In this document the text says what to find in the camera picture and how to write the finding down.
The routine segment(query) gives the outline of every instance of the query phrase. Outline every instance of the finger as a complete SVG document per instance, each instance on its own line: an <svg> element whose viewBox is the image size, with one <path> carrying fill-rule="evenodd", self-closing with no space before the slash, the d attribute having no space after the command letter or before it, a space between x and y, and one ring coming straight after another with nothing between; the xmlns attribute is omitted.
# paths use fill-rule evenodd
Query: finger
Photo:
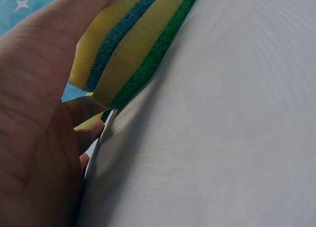
<svg viewBox="0 0 316 227"><path fill-rule="evenodd" d="M55 0L20 26L55 29L77 42L96 15L115 0Z"/></svg>
<svg viewBox="0 0 316 227"><path fill-rule="evenodd" d="M103 112L105 109L96 103L92 96L83 96L64 103L72 119L74 127L87 121L89 118Z"/></svg>
<svg viewBox="0 0 316 227"><path fill-rule="evenodd" d="M83 154L90 145L101 135L104 129L103 121L99 120L93 125L76 131L79 153Z"/></svg>
<svg viewBox="0 0 316 227"><path fill-rule="evenodd" d="M85 169L87 168L88 162L90 160L90 157L87 153L83 153L80 157L80 163L81 163L81 175L83 176L85 173Z"/></svg>

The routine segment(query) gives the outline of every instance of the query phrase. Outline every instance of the white surface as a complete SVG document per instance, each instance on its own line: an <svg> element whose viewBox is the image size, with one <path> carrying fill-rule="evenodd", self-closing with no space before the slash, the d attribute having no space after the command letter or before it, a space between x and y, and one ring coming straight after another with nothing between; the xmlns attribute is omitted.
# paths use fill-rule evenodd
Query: white surface
<svg viewBox="0 0 316 227"><path fill-rule="evenodd" d="M78 226L315 226L315 53L315 0L197 0L115 120Z"/></svg>

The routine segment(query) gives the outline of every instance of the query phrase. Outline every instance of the sponge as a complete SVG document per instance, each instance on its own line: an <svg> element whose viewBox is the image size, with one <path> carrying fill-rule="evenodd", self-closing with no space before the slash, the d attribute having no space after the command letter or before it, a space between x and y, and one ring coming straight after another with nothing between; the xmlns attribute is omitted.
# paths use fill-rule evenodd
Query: sponge
<svg viewBox="0 0 316 227"><path fill-rule="evenodd" d="M122 109L151 78L194 1L116 1L78 42L70 83Z"/></svg>

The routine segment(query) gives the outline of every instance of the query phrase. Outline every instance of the yellow foam layer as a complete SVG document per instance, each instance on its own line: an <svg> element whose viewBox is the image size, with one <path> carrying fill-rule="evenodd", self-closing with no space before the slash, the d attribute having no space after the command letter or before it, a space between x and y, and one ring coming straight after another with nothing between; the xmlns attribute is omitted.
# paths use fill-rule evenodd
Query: yellow foam layer
<svg viewBox="0 0 316 227"><path fill-rule="evenodd" d="M102 10L77 44L70 83L84 90L95 56L104 37L139 0L117 0Z"/></svg>
<svg viewBox="0 0 316 227"><path fill-rule="evenodd" d="M119 43L92 95L107 107L139 68L183 0L156 0Z"/></svg>

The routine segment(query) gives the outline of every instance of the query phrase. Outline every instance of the blue fabric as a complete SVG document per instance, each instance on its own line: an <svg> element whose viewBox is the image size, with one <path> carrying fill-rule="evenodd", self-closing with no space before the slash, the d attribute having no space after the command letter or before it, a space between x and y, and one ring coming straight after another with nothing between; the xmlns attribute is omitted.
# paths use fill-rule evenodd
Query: blue fabric
<svg viewBox="0 0 316 227"><path fill-rule="evenodd" d="M142 17L145 11L156 0L139 0L128 13L115 25L103 40L101 47L96 55L95 61L91 68L91 73L87 80L85 90L93 92L101 77L101 74L108 63L111 55L116 49L119 42Z"/></svg>
<svg viewBox="0 0 316 227"><path fill-rule="evenodd" d="M18 8L17 1L25 1L25 7ZM25 17L52 1L53 0L0 0L0 37ZM72 100L85 94L85 92L67 84L62 101Z"/></svg>

